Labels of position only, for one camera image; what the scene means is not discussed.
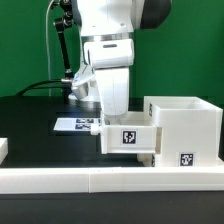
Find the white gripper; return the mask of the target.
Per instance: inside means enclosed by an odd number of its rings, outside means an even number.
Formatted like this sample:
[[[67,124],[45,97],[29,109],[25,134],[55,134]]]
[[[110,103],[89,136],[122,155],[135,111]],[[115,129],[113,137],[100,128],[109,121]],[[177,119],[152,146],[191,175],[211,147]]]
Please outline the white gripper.
[[[129,101],[129,69],[98,69],[95,78],[104,116],[118,118],[125,115]]]

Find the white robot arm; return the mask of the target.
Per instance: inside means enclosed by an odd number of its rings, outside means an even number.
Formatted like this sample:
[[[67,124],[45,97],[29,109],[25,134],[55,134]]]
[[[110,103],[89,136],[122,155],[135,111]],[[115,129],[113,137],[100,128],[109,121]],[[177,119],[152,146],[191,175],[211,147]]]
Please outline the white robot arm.
[[[72,0],[83,63],[92,70],[105,117],[122,117],[128,111],[134,31],[159,27],[171,6],[172,0]]]

